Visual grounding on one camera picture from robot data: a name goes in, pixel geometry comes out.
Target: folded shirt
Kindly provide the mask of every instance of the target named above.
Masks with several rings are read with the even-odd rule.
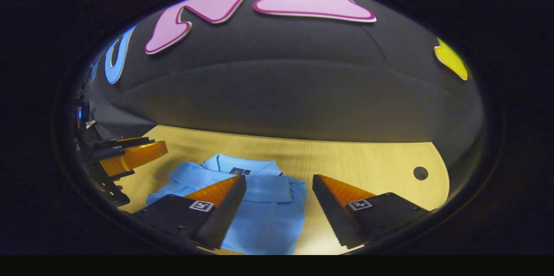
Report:
[[[202,164],[185,162],[146,204],[169,194],[186,196],[237,173],[244,174],[247,189],[222,248],[244,254],[293,254],[304,224],[307,185],[283,175],[275,161],[217,154]]]

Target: blue shirt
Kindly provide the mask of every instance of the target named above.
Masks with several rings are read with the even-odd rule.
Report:
[[[217,154],[202,164],[185,162],[170,183],[150,194],[146,204],[165,195],[186,196],[245,170],[247,189],[222,248],[244,254],[292,254],[304,223],[305,182],[283,175],[275,161],[246,160]]]

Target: wooden table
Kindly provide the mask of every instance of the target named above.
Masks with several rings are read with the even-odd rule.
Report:
[[[157,192],[182,162],[202,162],[217,153],[252,160],[275,160],[283,173],[308,185],[306,219],[295,254],[341,254],[347,252],[335,237],[315,194],[315,174],[338,179],[375,195],[393,192],[427,210],[445,203],[449,180],[444,162],[431,142],[364,143],[294,140],[203,132],[156,126],[145,136],[164,140],[168,154],[135,169],[135,174],[116,182],[131,203],[119,209],[136,212],[146,206],[146,197]],[[414,177],[414,168],[427,169],[427,179]],[[216,250],[218,254],[236,254]]]

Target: pink cutout shape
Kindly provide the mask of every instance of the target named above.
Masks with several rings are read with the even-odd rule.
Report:
[[[312,16],[364,23],[377,20],[371,11],[353,0],[256,0],[252,7],[275,16]]]
[[[156,27],[152,38],[146,44],[144,51],[153,55],[167,47],[172,46],[184,38],[192,28],[192,23],[183,22],[180,15],[184,8],[194,12],[200,18],[212,23],[227,21],[238,9],[244,0],[185,0],[175,4],[164,11]]]

